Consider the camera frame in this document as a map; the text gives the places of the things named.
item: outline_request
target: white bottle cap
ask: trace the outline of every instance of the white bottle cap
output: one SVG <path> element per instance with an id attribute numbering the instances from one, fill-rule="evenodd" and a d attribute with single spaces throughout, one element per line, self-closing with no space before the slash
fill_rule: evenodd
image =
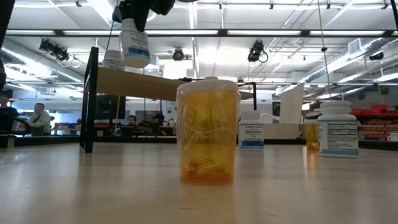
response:
<path id="1" fill-rule="evenodd" d="M 258 111 L 242 111 L 242 119 L 260 120 L 260 112 Z"/>

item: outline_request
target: blue label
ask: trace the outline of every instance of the blue label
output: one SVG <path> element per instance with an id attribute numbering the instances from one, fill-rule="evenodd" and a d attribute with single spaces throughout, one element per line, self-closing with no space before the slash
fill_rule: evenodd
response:
<path id="1" fill-rule="evenodd" d="M 331 155 L 345 155 L 345 156 L 359 156 L 359 150 L 334 150 L 334 149 L 322 149 L 322 154 L 331 154 Z"/>
<path id="2" fill-rule="evenodd" d="M 129 47 L 129 52 L 125 54 L 125 57 L 139 57 L 150 60 L 150 53 L 144 49 L 138 49 L 136 47 Z"/>
<path id="3" fill-rule="evenodd" d="M 247 141 L 243 140 L 242 145 L 239 146 L 240 149 L 264 149 L 263 141 Z"/>

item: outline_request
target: shirt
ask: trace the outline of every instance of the shirt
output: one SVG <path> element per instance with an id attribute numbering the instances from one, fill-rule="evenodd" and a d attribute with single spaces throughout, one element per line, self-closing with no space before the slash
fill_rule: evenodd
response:
<path id="1" fill-rule="evenodd" d="M 33 128 L 39 128 L 44 126 L 44 133 L 51 133 L 50 115 L 46 111 L 43 111 L 40 117 L 39 115 L 40 115 L 39 113 L 33 113 L 32 116 L 30 116 L 29 118 L 30 126 Z"/>
<path id="2" fill-rule="evenodd" d="M 19 116 L 19 113 L 15 108 L 12 107 L 0 108 L 1 131 L 8 131 L 12 129 L 12 124 L 14 124 L 14 120 L 11 119 L 9 116 L 15 118 Z"/>

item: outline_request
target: computer monitor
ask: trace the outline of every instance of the computer monitor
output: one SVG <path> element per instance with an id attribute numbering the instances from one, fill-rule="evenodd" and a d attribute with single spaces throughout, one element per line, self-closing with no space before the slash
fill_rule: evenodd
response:
<path id="1" fill-rule="evenodd" d="M 95 119 L 124 119 L 126 110 L 126 97 L 120 96 L 119 114 L 118 111 L 119 96 L 98 95 L 95 104 Z"/>

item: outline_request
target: fluorescent light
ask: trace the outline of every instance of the fluorescent light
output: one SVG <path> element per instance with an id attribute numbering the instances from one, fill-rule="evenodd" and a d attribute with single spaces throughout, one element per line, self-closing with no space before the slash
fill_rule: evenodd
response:
<path id="1" fill-rule="evenodd" d="M 348 81 L 354 80 L 358 77 L 359 77 L 359 75 L 350 75 L 349 77 L 346 77 L 346 78 L 340 80 L 338 83 L 348 82 Z"/>
<path id="2" fill-rule="evenodd" d="M 217 35 L 218 30 L 146 30 L 148 35 Z"/>
<path id="3" fill-rule="evenodd" d="M 246 93 L 253 93 L 253 89 L 251 90 L 240 90 Z M 257 94 L 275 94 L 275 90 L 256 90 Z"/>
<path id="4" fill-rule="evenodd" d="M 67 96 L 72 96 L 72 97 L 75 97 L 75 98 L 82 98 L 83 97 L 82 93 L 80 93 L 78 91 L 75 91 L 75 90 L 70 90 L 70 89 L 67 89 L 67 88 L 57 88 L 57 92 L 58 93 L 62 93 L 62 94 L 67 95 Z"/>
<path id="5" fill-rule="evenodd" d="M 324 30 L 323 35 L 383 35 L 383 30 Z M 310 31 L 310 35 L 321 35 L 321 31 Z"/>
<path id="6" fill-rule="evenodd" d="M 53 30 L 7 30 L 6 35 L 55 35 Z"/>
<path id="7" fill-rule="evenodd" d="M 353 90 L 348 90 L 347 92 L 345 92 L 346 94 L 350 94 L 350 93 L 355 93 L 356 91 L 362 90 L 364 87 L 361 88 L 355 88 Z"/>
<path id="8" fill-rule="evenodd" d="M 303 104 L 303 106 L 301 107 L 301 110 L 309 110 L 309 109 L 310 109 L 309 103 Z"/>
<path id="9" fill-rule="evenodd" d="M 300 35 L 299 30 L 228 30 L 228 35 Z"/>
<path id="10" fill-rule="evenodd" d="M 331 97 L 338 96 L 338 95 L 339 95 L 339 93 L 332 93 L 332 94 L 331 94 Z M 318 98 L 318 99 L 327 99 L 327 98 L 329 98 L 329 97 L 330 97 L 329 94 L 324 94 L 324 95 L 318 96 L 317 98 Z"/>
<path id="11" fill-rule="evenodd" d="M 384 75 L 384 76 L 382 76 L 382 77 L 375 78 L 375 79 L 373 80 L 373 82 L 374 82 L 374 83 L 377 83 L 377 82 L 385 82 L 385 81 L 393 80 L 393 79 L 396 79 L 396 78 L 398 78 L 398 73 L 393 73 L 393 74 L 390 74 L 390 75 Z"/>
<path id="12" fill-rule="evenodd" d="M 119 35 L 121 30 L 112 30 L 113 35 Z M 65 35 L 109 35 L 111 30 L 64 30 Z"/>
<path id="13" fill-rule="evenodd" d="M 31 86 L 28 86 L 28 85 L 25 85 L 25 84 L 18 84 L 18 85 L 7 84 L 7 85 L 12 86 L 12 87 L 16 87 L 16 88 L 21 88 L 23 90 L 36 91 Z"/>

